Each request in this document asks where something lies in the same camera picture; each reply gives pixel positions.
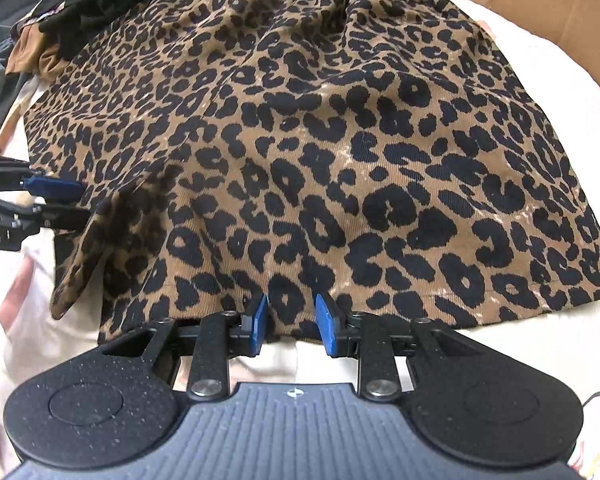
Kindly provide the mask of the brown garment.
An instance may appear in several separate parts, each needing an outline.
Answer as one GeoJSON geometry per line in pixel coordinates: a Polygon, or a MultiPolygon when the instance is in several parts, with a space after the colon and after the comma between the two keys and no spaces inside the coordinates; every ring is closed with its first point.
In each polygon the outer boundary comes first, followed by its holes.
{"type": "Polygon", "coordinates": [[[6,73],[31,74],[54,82],[69,66],[70,60],[60,55],[60,44],[40,31],[38,24],[26,26],[7,60],[6,73]]]}

